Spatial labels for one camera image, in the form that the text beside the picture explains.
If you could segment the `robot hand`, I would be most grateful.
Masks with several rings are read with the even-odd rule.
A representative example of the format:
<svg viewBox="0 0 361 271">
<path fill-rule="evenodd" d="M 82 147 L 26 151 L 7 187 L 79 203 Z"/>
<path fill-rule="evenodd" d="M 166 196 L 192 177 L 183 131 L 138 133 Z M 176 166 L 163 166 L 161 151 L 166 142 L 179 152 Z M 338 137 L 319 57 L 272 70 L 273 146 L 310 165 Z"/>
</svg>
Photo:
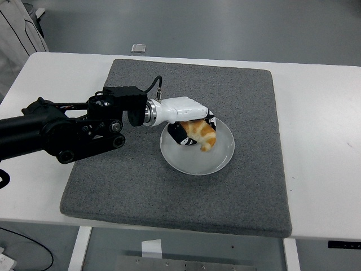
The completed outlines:
<svg viewBox="0 0 361 271">
<path fill-rule="evenodd" d="M 169 98 L 162 101 L 150 99 L 150 126 L 169 123 L 168 133 L 177 144 L 183 146 L 202 144 L 202 150 L 210 150 L 216 141 L 216 119 L 205 106 L 189 97 Z"/>
</svg>

